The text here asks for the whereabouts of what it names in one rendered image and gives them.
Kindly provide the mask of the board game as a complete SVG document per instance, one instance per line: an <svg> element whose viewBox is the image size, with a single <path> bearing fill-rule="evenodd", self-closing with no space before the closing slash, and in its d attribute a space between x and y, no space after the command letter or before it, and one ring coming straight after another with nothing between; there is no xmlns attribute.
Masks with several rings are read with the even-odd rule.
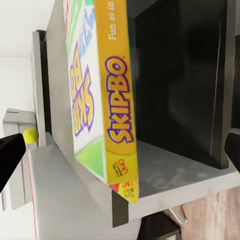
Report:
<svg viewBox="0 0 240 240"><path fill-rule="evenodd" d="M139 201L127 0L63 0L74 158Z"/></svg>

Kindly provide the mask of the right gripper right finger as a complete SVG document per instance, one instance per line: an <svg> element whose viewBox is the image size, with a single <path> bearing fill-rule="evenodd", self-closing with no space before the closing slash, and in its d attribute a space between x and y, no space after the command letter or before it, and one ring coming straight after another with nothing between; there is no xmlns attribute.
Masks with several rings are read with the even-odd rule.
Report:
<svg viewBox="0 0 240 240"><path fill-rule="evenodd" d="M240 135L235 133L229 133L227 135L224 151L230 158L234 166L240 173Z"/></svg>

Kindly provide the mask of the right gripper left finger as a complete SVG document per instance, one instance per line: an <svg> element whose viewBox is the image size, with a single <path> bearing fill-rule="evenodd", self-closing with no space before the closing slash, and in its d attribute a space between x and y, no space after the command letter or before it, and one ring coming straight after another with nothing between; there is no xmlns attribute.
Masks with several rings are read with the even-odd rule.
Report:
<svg viewBox="0 0 240 240"><path fill-rule="evenodd" d="M0 138L0 193L26 152L21 133Z"/></svg>

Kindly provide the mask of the tennis ball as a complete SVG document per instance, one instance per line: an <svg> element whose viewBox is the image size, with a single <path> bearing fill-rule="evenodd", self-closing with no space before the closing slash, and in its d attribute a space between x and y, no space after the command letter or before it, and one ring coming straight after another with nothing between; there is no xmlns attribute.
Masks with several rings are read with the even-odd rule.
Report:
<svg viewBox="0 0 240 240"><path fill-rule="evenodd" d="M22 133L21 133L22 134ZM39 139L39 133L35 128L28 128L23 132L24 141L28 144L35 143Z"/></svg>

